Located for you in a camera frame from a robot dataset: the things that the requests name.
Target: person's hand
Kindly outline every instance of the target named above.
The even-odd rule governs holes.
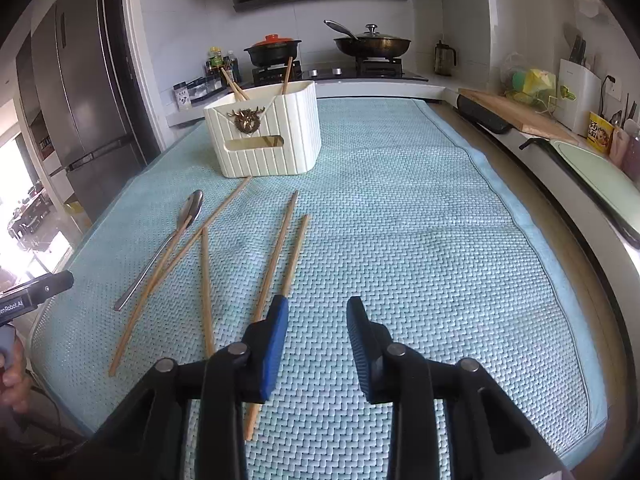
[[[0,354],[0,367],[4,367],[4,356]],[[31,390],[31,379],[24,372],[26,361],[24,348],[19,338],[14,343],[14,364],[2,374],[0,386],[1,401],[5,406],[11,406],[14,412],[25,413],[28,409],[27,398]]]

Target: red pot lid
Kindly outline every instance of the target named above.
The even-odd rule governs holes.
[[[269,34],[268,36],[264,37],[264,41],[259,41],[253,46],[268,45],[271,43],[281,43],[283,41],[293,41],[293,38],[281,38],[277,34]]]

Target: white basket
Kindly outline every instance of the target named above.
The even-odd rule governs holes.
[[[292,81],[246,90],[248,101],[229,94],[204,108],[204,115],[224,176],[294,175],[306,173],[320,152],[316,83]],[[264,108],[260,127],[242,133],[234,113]]]

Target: screw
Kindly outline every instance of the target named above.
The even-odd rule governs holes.
[[[241,342],[231,343],[228,347],[226,347],[226,351],[231,355],[242,355],[247,351],[247,349],[248,346]]]
[[[391,355],[401,356],[406,354],[406,346],[401,343],[391,343],[388,347],[386,347],[386,351]]]
[[[174,369],[174,361],[168,357],[163,357],[156,363],[156,370],[165,373]]]
[[[480,363],[472,357],[465,357],[460,361],[460,366],[467,372],[477,372],[480,369]]]

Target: refrigerator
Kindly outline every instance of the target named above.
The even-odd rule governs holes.
[[[31,38],[44,121],[95,221],[159,155],[130,65],[122,0],[56,0]]]

